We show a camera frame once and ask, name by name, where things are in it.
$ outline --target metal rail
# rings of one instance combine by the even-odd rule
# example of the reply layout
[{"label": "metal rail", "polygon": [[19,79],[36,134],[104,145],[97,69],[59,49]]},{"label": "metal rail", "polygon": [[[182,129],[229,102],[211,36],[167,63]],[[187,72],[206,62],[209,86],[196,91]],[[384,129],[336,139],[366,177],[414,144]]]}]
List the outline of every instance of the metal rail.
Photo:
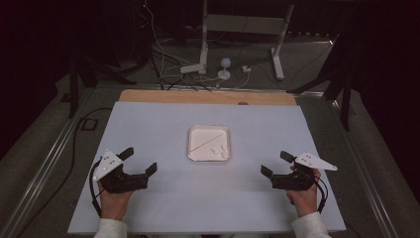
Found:
[{"label": "metal rail", "polygon": [[367,199],[370,203],[370,207],[376,217],[377,223],[383,233],[385,238],[398,238],[398,233],[395,229],[394,224],[392,223],[388,212],[386,211],[383,201],[377,192],[376,188],[373,185],[373,181],[370,178],[367,166],[362,156],[359,154],[359,151],[356,148],[355,141],[353,137],[345,130],[340,120],[340,106],[337,101],[329,104],[331,109],[331,114],[337,121],[340,128],[340,132],[343,135],[344,140],[349,146],[351,161],[353,165],[357,168],[356,172],[358,174],[359,180],[361,181],[362,187],[367,195]]},{"label": "metal rail", "polygon": [[35,176],[32,178],[23,196],[19,200],[18,205],[15,207],[12,215],[9,217],[5,226],[2,228],[0,237],[16,237],[20,229],[22,229],[32,207],[35,204],[35,201],[40,195],[46,181],[53,171],[56,162],[59,159],[59,156],[61,155],[62,150],[64,149],[68,139],[72,134],[72,131],[77,124],[77,119],[80,116],[81,109],[89,101],[90,97],[93,95],[93,91],[93,88],[85,88],[80,98],[79,110],[75,112],[72,119],[69,119],[65,123],[57,139],[52,145],[49,154],[45,158],[43,164],[40,166]]}]

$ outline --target white cable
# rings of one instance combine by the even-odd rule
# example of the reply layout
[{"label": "white cable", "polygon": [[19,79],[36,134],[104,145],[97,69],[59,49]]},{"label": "white cable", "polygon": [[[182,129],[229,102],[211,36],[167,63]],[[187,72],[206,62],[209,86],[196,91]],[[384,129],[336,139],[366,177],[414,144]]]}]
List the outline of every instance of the white cable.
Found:
[{"label": "white cable", "polygon": [[157,35],[156,35],[156,33],[155,33],[155,26],[154,26],[154,24],[155,24],[155,15],[152,13],[152,11],[151,11],[151,9],[149,9],[149,6],[148,6],[148,1],[147,0],[145,0],[145,7],[146,7],[146,9],[148,10],[148,12],[151,14],[151,16],[152,16],[152,31],[154,32],[154,37],[155,37],[155,40],[156,40],[156,42],[157,42],[157,45],[161,48],[161,50],[164,52],[164,48],[158,43],[158,38],[157,38]]},{"label": "white cable", "polygon": [[219,79],[219,77],[210,78],[210,77],[206,77],[206,76],[196,76],[196,77],[194,77],[194,81],[197,81],[197,80],[196,80],[196,78],[200,78],[200,81],[201,81],[204,85],[206,85],[206,86],[208,86],[208,87],[210,87],[210,88],[213,88],[213,86],[212,86],[212,85],[209,85],[209,84],[207,84],[207,83],[205,83],[205,81],[214,81],[214,80]]},{"label": "white cable", "polygon": [[241,86],[238,86],[238,87],[234,87],[234,88],[232,88],[232,89],[238,89],[238,88],[241,88],[241,87],[243,87],[243,86],[245,86],[245,85],[247,85],[247,83],[248,83],[248,81],[250,80],[250,73],[249,72],[247,72],[247,81],[245,81],[245,83],[244,84],[242,84]]},{"label": "white cable", "polygon": [[225,81],[227,81],[227,80],[229,80],[229,78],[228,78],[228,79],[222,79],[221,81],[219,81],[219,82],[216,84],[216,88],[220,88],[220,83],[225,82]]},{"label": "white cable", "polygon": [[171,54],[168,54],[168,53],[163,53],[163,52],[161,52],[158,48],[156,48],[156,47],[155,47],[155,46],[153,46],[153,45],[152,45],[152,47],[153,47],[153,48],[155,48],[155,50],[157,50],[159,53],[161,53],[161,54],[163,54],[163,55],[167,55],[167,56],[169,56],[169,57],[172,57],[172,58],[175,58],[175,59],[178,59],[178,60],[182,60],[182,61],[184,61],[184,62],[187,62],[187,63],[188,63],[188,65],[192,65],[192,63],[191,63],[190,61],[186,60],[186,59],[179,58],[179,57],[176,57],[176,56],[171,55]]},{"label": "white cable", "polygon": [[161,48],[161,68],[160,68],[160,76],[161,76],[161,74],[163,72],[163,69],[164,69],[164,54],[163,54],[164,53],[164,48],[158,43],[157,34],[155,32],[155,15],[152,13],[151,9],[149,9],[147,0],[145,0],[145,7],[152,16],[152,22],[151,22],[152,32],[154,33],[154,37],[155,37],[155,40],[157,42],[157,45]]}]

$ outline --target black cable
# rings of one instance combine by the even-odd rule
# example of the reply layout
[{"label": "black cable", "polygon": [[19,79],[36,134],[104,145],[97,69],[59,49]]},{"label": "black cable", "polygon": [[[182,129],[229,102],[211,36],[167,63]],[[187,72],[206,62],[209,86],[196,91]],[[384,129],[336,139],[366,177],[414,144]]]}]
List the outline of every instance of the black cable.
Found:
[{"label": "black cable", "polygon": [[182,74],[182,75],[181,75],[181,80],[182,80],[183,82],[185,82],[187,86],[191,87],[191,88],[192,88],[192,89],[194,89],[195,91],[198,91],[198,89],[197,89],[197,88],[195,88],[193,85],[189,84],[189,83],[188,83],[187,81],[185,81],[184,79],[185,79],[185,78],[184,78],[184,74]]},{"label": "black cable", "polygon": [[175,65],[182,65],[182,63],[180,63],[178,59],[176,59],[175,57],[169,56],[168,54],[156,52],[154,50],[152,50],[152,54],[158,54],[158,55],[164,54],[166,56],[166,58],[164,59],[165,61],[171,62],[171,63],[173,63]]},{"label": "black cable", "polygon": [[312,181],[315,183],[315,185],[318,187],[319,191],[321,192],[321,201],[319,202],[319,205],[318,205],[318,211],[319,211],[319,213],[321,213],[322,210],[324,209],[325,203],[327,202],[328,196],[327,197],[325,196],[324,189],[322,189],[322,186],[315,179],[315,178],[318,179],[318,177],[312,177],[304,171],[298,171],[298,172],[300,172],[302,175],[305,175],[306,177],[309,177],[310,179],[312,179]]},{"label": "black cable", "polygon": [[317,59],[319,59],[321,57],[321,55],[323,55],[328,49],[330,49],[330,47],[333,46],[332,44],[330,44],[326,49],[324,49],[324,51],[322,51],[322,53],[315,59],[311,60],[310,62],[308,62],[306,65],[304,65],[303,67],[301,67],[291,78],[290,83],[287,87],[285,87],[286,89],[290,89],[290,87],[293,85],[293,81],[294,78],[305,68],[307,67],[309,64],[311,64],[312,62],[316,61]]},{"label": "black cable", "polygon": [[175,86],[175,85],[177,85],[177,84],[179,84],[180,82],[182,81],[182,79],[180,79],[180,80],[178,80],[178,81],[176,81],[176,82],[174,82],[173,84],[171,84],[166,90],[170,90],[173,86]]},{"label": "black cable", "polygon": [[[245,24],[244,24],[244,27],[243,27],[243,29],[242,29],[242,32],[245,30],[245,28],[247,27],[247,25],[248,25],[248,16],[247,16],[247,20],[246,20],[246,22],[245,22]],[[243,50],[243,49],[244,49],[244,46],[242,46],[242,47],[241,47],[241,50],[239,51],[239,54],[238,54],[238,56],[237,56],[237,59],[236,59],[236,62],[235,62],[234,74],[236,74],[237,67],[238,67],[238,64],[239,64],[239,61],[240,61],[240,56],[241,56],[241,54],[242,54],[242,50]]]},{"label": "black cable", "polygon": [[[188,76],[190,76],[192,78],[192,80],[194,81],[194,77],[191,74],[188,74]],[[206,89],[207,91],[212,91],[211,89],[207,88],[204,84],[195,81],[195,83],[197,83],[198,85],[202,86],[204,89]]]},{"label": "black cable", "polygon": [[163,83],[160,81],[160,74],[158,73],[158,68],[157,68],[157,65],[155,63],[153,53],[152,53],[152,56],[151,56],[151,61],[152,61],[152,64],[154,65],[153,68],[155,69],[155,73],[157,74],[157,81],[158,81],[158,84],[160,85],[160,90],[164,90]]},{"label": "black cable", "polygon": [[99,203],[96,200],[97,196],[95,195],[95,191],[93,188],[93,173],[95,172],[95,169],[98,168],[101,161],[102,161],[102,157],[101,157],[101,160],[99,160],[92,166],[89,172],[89,190],[90,190],[90,195],[92,196],[92,205],[95,208],[96,213],[98,214],[99,217],[101,217],[101,207],[99,206]]},{"label": "black cable", "polygon": [[324,184],[325,191],[327,193],[327,195],[325,196],[325,199],[328,199],[328,187],[327,187],[327,185],[324,183],[324,181],[321,178],[319,178],[319,177],[315,177],[315,178],[318,179],[322,184]]},{"label": "black cable", "polygon": [[359,232],[357,230],[355,230],[355,228],[353,228],[349,223],[347,223],[346,221],[344,221],[344,224],[346,226],[348,226],[353,232],[355,232],[355,234],[359,237],[362,238],[361,234],[359,234]]},{"label": "black cable", "polygon": [[41,208],[32,216],[32,218],[30,218],[27,223],[24,225],[24,227],[21,229],[21,231],[18,233],[18,235],[16,237],[21,237],[25,231],[28,229],[28,227],[31,225],[32,222],[34,222],[34,220],[40,215],[40,213],[49,205],[49,203],[53,200],[53,198],[58,194],[58,192],[62,189],[62,187],[64,186],[64,184],[67,182],[68,178],[70,177],[73,168],[74,168],[74,163],[75,163],[75,144],[76,144],[76,135],[77,135],[77,131],[81,125],[82,122],[84,122],[84,120],[87,119],[87,117],[97,111],[100,110],[112,110],[112,108],[98,108],[95,109],[89,113],[87,113],[85,116],[81,117],[78,122],[76,127],[74,128],[74,134],[73,134],[73,141],[72,141],[72,151],[71,151],[71,164],[70,164],[70,168],[67,172],[67,175],[64,177],[64,180],[61,182],[61,184],[58,186],[58,188],[55,190],[55,192],[50,196],[50,198],[43,204],[43,206],[41,206]]}]

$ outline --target cable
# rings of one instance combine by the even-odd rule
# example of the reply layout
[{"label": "cable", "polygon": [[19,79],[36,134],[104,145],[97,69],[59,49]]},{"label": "cable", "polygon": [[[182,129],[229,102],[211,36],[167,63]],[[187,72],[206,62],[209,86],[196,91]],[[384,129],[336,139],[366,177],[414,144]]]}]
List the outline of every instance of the cable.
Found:
[{"label": "cable", "polygon": [[280,88],[281,90],[285,90],[284,87],[282,87],[277,80],[271,78],[271,75],[268,74],[268,72],[266,72],[265,68],[263,68],[261,65],[259,65],[258,63],[251,64],[251,65],[258,66],[262,70],[262,72],[266,75],[266,78],[268,78],[272,83],[274,83],[276,86],[278,86],[278,88]]},{"label": "cable", "polygon": [[197,89],[197,88],[195,88],[193,85],[191,85],[191,84],[189,84],[187,81],[185,81],[184,74],[181,76],[181,79],[182,79],[182,81],[183,81],[183,82],[185,82],[185,83],[186,83],[186,85],[187,85],[187,86],[191,87],[191,88],[192,88],[192,89],[194,89],[195,91],[198,91],[198,89]]},{"label": "cable", "polygon": [[167,88],[167,90],[170,90],[173,86],[175,86],[175,85],[179,84],[181,81],[182,81],[182,79],[180,79],[180,80],[178,80],[178,81],[174,82],[173,84],[171,84],[171,85]]},{"label": "cable", "polygon": [[161,48],[161,50],[164,52],[164,49],[163,49],[163,47],[158,43],[158,38],[157,38],[157,35],[156,35],[156,32],[155,32],[155,15],[152,13],[152,11],[151,11],[151,9],[149,9],[149,6],[148,6],[148,0],[145,0],[145,7],[146,7],[146,9],[148,10],[148,12],[151,14],[151,17],[152,17],[152,20],[151,20],[151,25],[152,25],[152,31],[153,31],[153,33],[154,33],[154,37],[155,37],[155,40],[156,40],[156,42],[157,42],[157,45]]},{"label": "cable", "polygon": [[96,213],[98,214],[99,217],[101,217],[101,207],[99,206],[99,204],[98,204],[98,202],[96,200],[97,195],[95,195],[95,190],[93,188],[93,173],[95,172],[95,169],[98,168],[98,166],[101,163],[101,161],[102,161],[102,157],[101,157],[101,159],[99,161],[97,161],[92,166],[92,168],[90,169],[90,172],[89,172],[89,190],[90,190],[90,195],[92,196],[92,205],[95,208]]},{"label": "cable", "polygon": [[188,61],[187,59],[183,59],[183,58],[180,58],[180,57],[177,57],[177,56],[174,56],[174,55],[171,55],[171,54],[168,54],[168,53],[166,53],[166,52],[161,52],[161,51],[159,51],[158,50],[158,48],[156,48],[155,46],[152,46],[153,48],[155,48],[159,53],[161,53],[161,54],[163,54],[163,55],[165,55],[165,56],[168,56],[168,57],[172,57],[172,58],[175,58],[175,59],[178,59],[178,60],[182,60],[182,61],[184,61],[184,62],[186,62],[186,63],[188,63],[188,64],[192,64],[190,61]]},{"label": "cable", "polygon": [[293,77],[291,78],[291,80],[290,80],[290,83],[289,83],[289,85],[287,86],[287,87],[285,87],[286,89],[290,89],[290,87],[293,85],[293,81],[294,81],[294,78],[306,67],[306,66],[308,66],[309,64],[311,64],[312,62],[314,62],[314,61],[316,61],[317,59],[319,59],[320,57],[321,57],[321,55],[323,55],[328,49],[330,49],[330,47],[331,46],[333,46],[333,43],[330,41],[330,45],[328,45],[328,47],[326,48],[326,49],[324,49],[324,51],[322,51],[321,52],[321,54],[317,57],[317,58],[315,58],[315,59],[313,59],[313,60],[311,60],[310,62],[308,62],[306,65],[304,65],[300,70],[298,70],[294,75],[293,75]]},{"label": "cable", "polygon": [[[242,28],[242,32],[245,30],[245,28],[247,27],[247,25],[248,25],[248,16],[247,16],[247,20],[245,21],[244,27]],[[236,74],[238,63],[239,63],[239,58],[240,58],[240,56],[242,54],[242,50],[243,49],[244,49],[244,46],[241,47],[241,50],[239,51],[239,54],[237,56],[236,63],[235,63],[235,68],[234,68],[234,74]]]},{"label": "cable", "polygon": [[[152,54],[158,54],[158,55],[160,55],[161,54],[161,52],[156,52],[156,51],[154,51],[154,50],[152,50]],[[171,62],[171,63],[173,63],[173,64],[175,64],[175,65],[182,65],[182,63],[180,63],[175,57],[173,57],[173,56],[170,56],[170,55],[168,55],[168,54],[165,54],[170,60],[168,60],[168,59],[164,59],[164,60],[166,60],[166,61],[168,61],[168,62]]]},{"label": "cable", "polygon": [[197,78],[200,78],[200,81],[201,81],[204,85],[206,85],[206,86],[208,86],[208,87],[213,87],[213,86],[211,86],[211,85],[209,85],[209,84],[205,83],[205,82],[204,82],[204,80],[203,80],[202,78],[206,78],[206,80],[205,80],[205,81],[215,81],[215,80],[218,80],[218,79],[219,79],[219,77],[218,77],[218,76],[217,76],[217,77],[215,77],[215,78],[210,78],[210,77],[206,77],[206,76],[200,76],[200,75],[198,75],[198,76],[194,77],[194,81],[197,81]]},{"label": "cable", "polygon": [[242,84],[241,86],[237,86],[237,87],[234,87],[232,89],[238,89],[238,88],[241,88],[241,87],[247,85],[247,83],[248,83],[249,80],[250,80],[250,72],[247,72],[247,81],[245,81],[245,83]]},{"label": "cable", "polygon": [[154,55],[153,54],[151,56],[151,62],[153,64],[153,69],[155,70],[155,73],[157,74],[157,81],[158,81],[158,84],[160,85],[160,90],[164,90],[163,83],[161,83],[161,81],[158,79],[160,77],[160,75],[158,74],[158,68],[157,68],[157,65],[155,63],[155,59],[154,59]]},{"label": "cable", "polygon": [[308,178],[310,178],[310,179],[312,179],[313,180],[313,182],[315,183],[315,185],[318,187],[318,189],[319,189],[319,191],[321,192],[321,201],[319,202],[319,205],[318,205],[318,211],[319,211],[319,213],[321,213],[322,212],[322,210],[324,209],[324,206],[325,206],[325,203],[327,202],[327,198],[328,198],[328,187],[327,186],[325,186],[325,188],[326,188],[326,190],[327,190],[327,196],[325,196],[325,192],[324,192],[324,189],[322,189],[322,186],[319,184],[319,182],[316,180],[316,179],[318,179],[319,177],[312,177],[312,176],[310,176],[309,174],[307,174],[306,172],[304,172],[304,171],[301,171],[301,170],[297,170],[300,174],[302,174],[302,175],[304,175],[304,176],[306,176],[306,177],[308,177]]},{"label": "cable", "polygon": [[97,111],[100,110],[112,110],[112,108],[98,108],[95,109],[89,113],[87,113],[85,116],[81,117],[78,122],[76,127],[74,128],[74,134],[73,134],[73,141],[72,141],[72,151],[71,151],[71,164],[70,164],[70,168],[67,172],[67,175],[64,177],[64,180],[61,182],[61,184],[58,186],[58,188],[55,190],[55,192],[50,196],[50,198],[41,206],[41,208],[32,216],[32,218],[30,218],[27,223],[24,225],[24,227],[21,229],[21,231],[18,233],[18,235],[16,237],[21,237],[25,231],[28,229],[28,227],[31,225],[31,223],[40,215],[40,213],[50,204],[50,202],[53,200],[53,198],[58,194],[58,192],[62,189],[62,187],[64,186],[64,184],[67,182],[68,178],[70,177],[73,168],[74,168],[74,163],[75,163],[75,145],[76,145],[76,135],[77,135],[77,131],[81,125],[82,122],[84,122],[86,119],[88,119],[87,117]]},{"label": "cable", "polygon": [[196,82],[198,85],[202,86],[207,91],[212,91],[211,89],[209,89],[209,88],[206,87],[206,84],[204,82],[203,82],[203,84],[201,84],[200,82],[196,81],[195,80],[195,77],[193,77],[191,74],[188,74],[188,76],[190,76],[194,82]]}]

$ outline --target metal stand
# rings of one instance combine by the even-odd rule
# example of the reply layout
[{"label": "metal stand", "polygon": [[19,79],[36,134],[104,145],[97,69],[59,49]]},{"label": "metal stand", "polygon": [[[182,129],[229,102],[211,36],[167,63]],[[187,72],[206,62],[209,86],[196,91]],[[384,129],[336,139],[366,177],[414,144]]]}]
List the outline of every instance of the metal stand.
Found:
[{"label": "metal stand", "polygon": [[331,80],[325,90],[323,97],[326,100],[336,100],[340,92],[343,90],[343,102],[341,108],[341,122],[347,131],[350,131],[349,126],[349,109],[350,109],[350,97],[352,90],[352,75],[350,72],[346,72],[343,69],[334,69],[323,75],[319,75],[314,80],[292,90],[287,90],[287,93],[300,94],[318,84],[325,81]]},{"label": "metal stand", "polygon": [[78,108],[78,77],[80,76],[80,79],[86,87],[95,87],[98,83],[98,79],[93,72],[93,67],[122,84],[136,84],[112,71],[108,67],[98,63],[81,51],[74,51],[69,63],[70,93],[68,101],[70,102],[70,113],[68,118],[72,118]]},{"label": "metal stand", "polygon": [[287,12],[283,19],[281,18],[262,18],[247,16],[215,15],[207,13],[207,0],[203,3],[203,32],[201,43],[200,63],[184,66],[180,69],[181,73],[198,71],[200,75],[206,74],[207,65],[207,31],[221,32],[240,32],[278,35],[278,41],[275,48],[271,49],[272,63],[275,69],[275,77],[279,80],[284,79],[281,68],[279,52],[286,35],[287,27],[290,22],[290,16],[293,12],[294,4],[287,7]]}]

